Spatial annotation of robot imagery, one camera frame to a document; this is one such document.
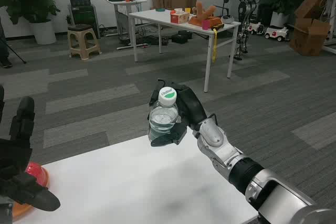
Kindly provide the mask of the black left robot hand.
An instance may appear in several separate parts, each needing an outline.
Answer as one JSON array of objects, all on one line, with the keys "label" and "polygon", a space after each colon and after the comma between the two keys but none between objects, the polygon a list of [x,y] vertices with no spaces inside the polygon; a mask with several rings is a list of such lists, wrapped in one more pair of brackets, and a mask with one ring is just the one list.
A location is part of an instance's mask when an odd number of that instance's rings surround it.
[{"label": "black left robot hand", "polygon": [[59,199],[26,172],[33,151],[30,137],[34,119],[34,99],[23,97],[11,122],[10,139],[1,139],[1,196],[43,211],[55,211],[60,207]]}]

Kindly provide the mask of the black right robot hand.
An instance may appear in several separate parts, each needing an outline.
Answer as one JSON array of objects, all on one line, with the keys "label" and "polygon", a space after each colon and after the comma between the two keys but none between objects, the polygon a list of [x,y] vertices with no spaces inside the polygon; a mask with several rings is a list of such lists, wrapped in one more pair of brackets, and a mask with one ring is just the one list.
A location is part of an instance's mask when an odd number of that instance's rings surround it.
[{"label": "black right robot hand", "polygon": [[149,107],[148,137],[152,147],[179,145],[187,127],[195,127],[207,118],[190,87],[163,79],[158,79]]}]

